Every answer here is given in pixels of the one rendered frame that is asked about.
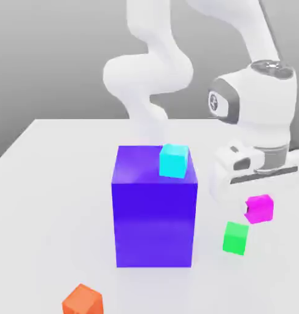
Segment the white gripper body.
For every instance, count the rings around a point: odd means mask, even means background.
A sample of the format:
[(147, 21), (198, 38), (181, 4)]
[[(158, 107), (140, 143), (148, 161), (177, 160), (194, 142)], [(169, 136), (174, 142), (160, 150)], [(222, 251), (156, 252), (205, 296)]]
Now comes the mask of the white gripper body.
[(299, 167), (285, 167), (269, 174), (228, 173), (214, 166), (209, 178), (209, 193), (217, 202), (234, 202), (262, 194), (274, 195), (290, 188), (299, 179)]

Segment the small magenta cube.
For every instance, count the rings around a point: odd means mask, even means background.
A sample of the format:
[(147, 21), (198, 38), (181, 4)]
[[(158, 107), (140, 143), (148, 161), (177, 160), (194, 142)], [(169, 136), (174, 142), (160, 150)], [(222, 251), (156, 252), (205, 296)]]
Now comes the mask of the small magenta cube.
[(257, 224), (273, 219), (274, 201), (269, 194), (249, 197), (244, 216), (250, 224)]

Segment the small green cube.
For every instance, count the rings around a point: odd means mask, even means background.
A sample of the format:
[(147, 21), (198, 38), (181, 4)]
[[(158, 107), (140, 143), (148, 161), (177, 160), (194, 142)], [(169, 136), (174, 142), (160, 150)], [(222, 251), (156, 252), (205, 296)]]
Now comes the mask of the small green cube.
[(223, 251), (243, 256), (248, 232), (248, 225), (228, 221), (223, 237)]

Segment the small cyan cube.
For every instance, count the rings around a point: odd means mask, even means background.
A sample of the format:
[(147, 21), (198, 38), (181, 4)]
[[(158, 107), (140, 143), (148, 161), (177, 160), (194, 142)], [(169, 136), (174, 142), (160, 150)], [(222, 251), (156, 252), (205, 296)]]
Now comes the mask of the small cyan cube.
[(165, 144), (159, 154), (159, 175), (184, 178), (187, 171), (188, 153), (187, 145)]

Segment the small orange cube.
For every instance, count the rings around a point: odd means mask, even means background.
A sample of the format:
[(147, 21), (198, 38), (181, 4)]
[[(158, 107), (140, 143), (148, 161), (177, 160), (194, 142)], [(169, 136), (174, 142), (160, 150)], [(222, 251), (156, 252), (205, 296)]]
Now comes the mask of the small orange cube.
[(79, 284), (62, 302), (63, 314), (104, 314), (102, 295)]

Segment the large purple box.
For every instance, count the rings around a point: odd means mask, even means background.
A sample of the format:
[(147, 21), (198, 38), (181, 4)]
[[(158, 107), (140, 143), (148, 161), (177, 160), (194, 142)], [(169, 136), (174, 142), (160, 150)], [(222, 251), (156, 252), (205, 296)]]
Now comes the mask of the large purple box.
[(121, 145), (112, 176), (117, 267), (192, 265), (198, 180), (159, 174), (160, 146)]

